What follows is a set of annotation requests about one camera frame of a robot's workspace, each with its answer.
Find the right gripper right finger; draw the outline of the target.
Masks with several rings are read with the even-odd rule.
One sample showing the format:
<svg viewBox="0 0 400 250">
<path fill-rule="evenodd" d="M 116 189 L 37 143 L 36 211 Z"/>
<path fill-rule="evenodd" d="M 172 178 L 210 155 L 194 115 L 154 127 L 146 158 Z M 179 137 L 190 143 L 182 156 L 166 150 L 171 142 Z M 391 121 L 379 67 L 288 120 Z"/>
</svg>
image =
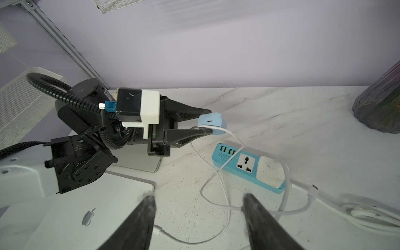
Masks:
<svg viewBox="0 0 400 250">
<path fill-rule="evenodd" d="M 253 194 L 244 195 L 242 211 L 252 250 L 302 249 Z"/>
</svg>

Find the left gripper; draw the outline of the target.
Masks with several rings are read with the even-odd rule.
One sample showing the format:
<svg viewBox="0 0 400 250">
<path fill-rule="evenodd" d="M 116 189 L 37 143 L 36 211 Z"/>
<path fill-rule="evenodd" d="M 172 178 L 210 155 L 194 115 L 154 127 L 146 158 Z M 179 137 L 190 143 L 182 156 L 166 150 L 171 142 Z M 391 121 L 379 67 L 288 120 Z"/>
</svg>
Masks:
<svg viewBox="0 0 400 250">
<path fill-rule="evenodd" d="M 175 121 L 198 119 L 201 115 L 211 113 L 209 109 L 185 105 L 161 95 L 159 124 L 149 126 L 148 155 L 169 156 L 170 147 L 181 148 L 201 137 L 212 135 L 213 130 L 209 128 L 174 129 Z M 122 122 L 119 133 L 119 146 L 125 146 L 133 140 L 138 140 L 138 143 L 145 140 L 142 128 L 125 128 Z"/>
</svg>

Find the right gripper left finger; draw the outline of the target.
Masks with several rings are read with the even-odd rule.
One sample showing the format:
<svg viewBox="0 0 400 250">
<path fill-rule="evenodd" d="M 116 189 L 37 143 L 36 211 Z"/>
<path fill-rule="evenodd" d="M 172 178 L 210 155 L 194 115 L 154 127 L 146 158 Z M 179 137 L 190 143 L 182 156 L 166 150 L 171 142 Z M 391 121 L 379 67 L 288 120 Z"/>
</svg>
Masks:
<svg viewBox="0 0 400 250">
<path fill-rule="evenodd" d="M 155 216 L 155 196 L 147 195 L 99 249 L 148 250 L 151 243 Z"/>
</svg>

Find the light blue charger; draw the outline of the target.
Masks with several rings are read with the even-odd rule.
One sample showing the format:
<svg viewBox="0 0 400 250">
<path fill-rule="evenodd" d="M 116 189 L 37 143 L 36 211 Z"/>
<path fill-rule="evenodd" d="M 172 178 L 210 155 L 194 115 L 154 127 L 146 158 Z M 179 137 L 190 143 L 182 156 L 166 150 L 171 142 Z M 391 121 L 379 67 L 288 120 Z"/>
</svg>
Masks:
<svg viewBox="0 0 400 250">
<path fill-rule="evenodd" d="M 212 126 L 212 127 L 218 127 L 218 128 L 223 128 L 224 130 L 213 130 L 213 133 L 211 135 L 222 135 L 225 134 L 226 131 L 228 130 L 227 123 L 220 113 L 210 113 L 210 114 L 203 114 L 199 116 L 198 119 L 198 127 L 200 126 Z"/>
</svg>

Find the white charger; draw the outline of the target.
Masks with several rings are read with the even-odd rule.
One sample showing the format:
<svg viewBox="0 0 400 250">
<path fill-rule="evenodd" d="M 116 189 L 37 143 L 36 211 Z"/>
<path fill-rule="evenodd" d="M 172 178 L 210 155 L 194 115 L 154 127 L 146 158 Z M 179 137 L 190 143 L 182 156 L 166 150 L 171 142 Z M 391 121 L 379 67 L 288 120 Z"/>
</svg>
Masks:
<svg viewBox="0 0 400 250">
<path fill-rule="evenodd" d="M 256 179 L 279 189 L 285 181 L 282 164 L 277 160 L 261 156 L 257 165 Z"/>
</svg>

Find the teal power strip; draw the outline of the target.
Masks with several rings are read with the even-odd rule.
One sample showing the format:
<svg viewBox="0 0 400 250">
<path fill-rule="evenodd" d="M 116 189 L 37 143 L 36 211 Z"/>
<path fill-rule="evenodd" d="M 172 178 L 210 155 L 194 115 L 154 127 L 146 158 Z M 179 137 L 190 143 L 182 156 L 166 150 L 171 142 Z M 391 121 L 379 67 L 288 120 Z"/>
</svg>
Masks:
<svg viewBox="0 0 400 250">
<path fill-rule="evenodd" d="M 213 164 L 218 168 L 222 167 L 225 162 L 229 161 L 223 170 L 274 193 L 281 194 L 285 188 L 285 181 L 279 189 L 276 189 L 256 179 L 257 165 L 260 157 L 261 156 L 246 151 L 238 152 L 234 147 L 219 143 L 216 146 L 211 159 Z"/>
</svg>

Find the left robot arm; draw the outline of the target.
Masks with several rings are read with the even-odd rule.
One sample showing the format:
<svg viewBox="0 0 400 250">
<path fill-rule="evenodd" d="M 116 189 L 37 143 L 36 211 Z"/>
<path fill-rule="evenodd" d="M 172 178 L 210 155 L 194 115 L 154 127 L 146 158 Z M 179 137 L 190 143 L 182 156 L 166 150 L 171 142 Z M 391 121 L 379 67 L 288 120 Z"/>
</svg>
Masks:
<svg viewBox="0 0 400 250">
<path fill-rule="evenodd" d="M 64 194 L 98 180 L 117 163 L 114 151 L 145 144 L 147 154 L 168 157 L 211 135 L 207 128 L 180 129 L 178 123 L 210 114 L 154 90 L 118 88 L 111 94 L 96 79 L 70 86 L 29 73 L 34 88 L 55 99 L 58 117 L 74 135 L 49 142 L 31 141 L 1 150 L 1 206 Z"/>
</svg>

